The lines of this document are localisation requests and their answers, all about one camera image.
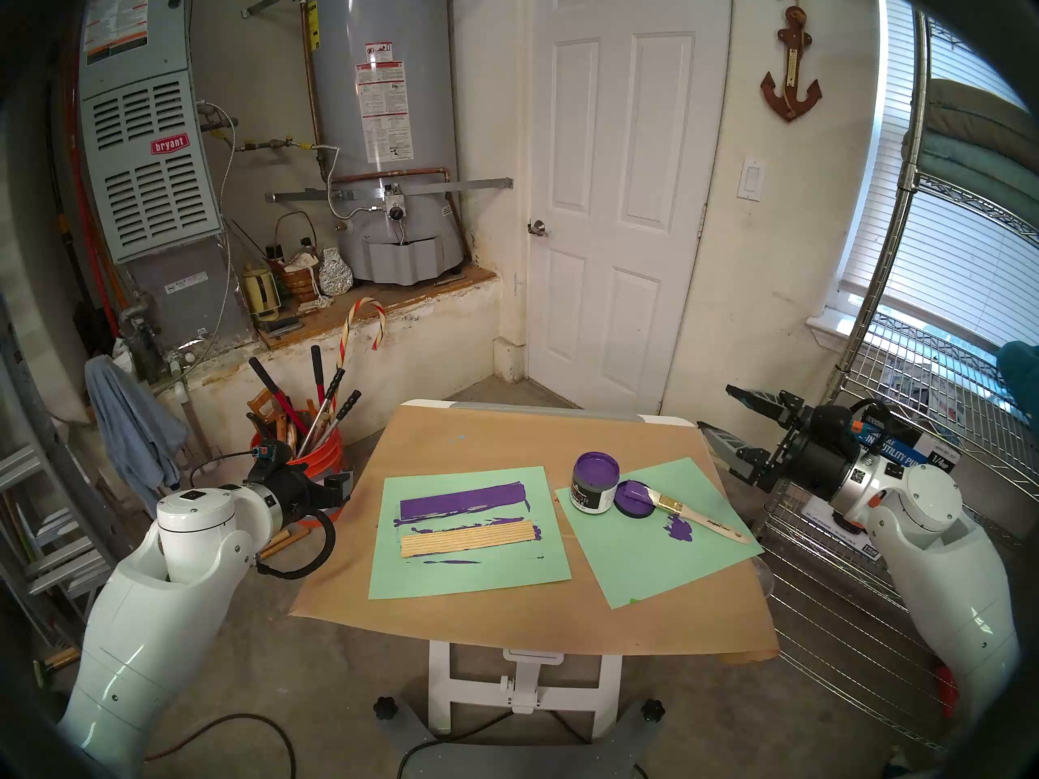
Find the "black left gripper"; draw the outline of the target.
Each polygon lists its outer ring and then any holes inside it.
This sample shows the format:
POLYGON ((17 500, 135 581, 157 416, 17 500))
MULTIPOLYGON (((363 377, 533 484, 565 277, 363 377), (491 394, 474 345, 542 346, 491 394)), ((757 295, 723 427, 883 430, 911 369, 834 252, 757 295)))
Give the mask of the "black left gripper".
POLYGON ((354 473, 334 473, 324 479, 324 486, 310 480, 307 464, 285 464, 272 471, 272 493, 278 500, 281 527, 297 523, 315 510, 324 511, 330 504, 345 504, 354 486, 354 473))

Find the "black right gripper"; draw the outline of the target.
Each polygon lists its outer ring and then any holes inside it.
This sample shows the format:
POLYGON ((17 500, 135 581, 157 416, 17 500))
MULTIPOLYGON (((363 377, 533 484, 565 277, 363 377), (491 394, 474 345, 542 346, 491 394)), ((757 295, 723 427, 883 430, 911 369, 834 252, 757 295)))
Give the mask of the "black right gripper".
POLYGON ((774 394, 732 384, 726 384, 725 391, 746 408, 787 431, 770 453, 714 425, 697 422, 713 454, 732 476, 765 491, 788 480, 824 501, 837 494, 857 460, 851 408, 834 404, 811 407, 787 391, 774 394))

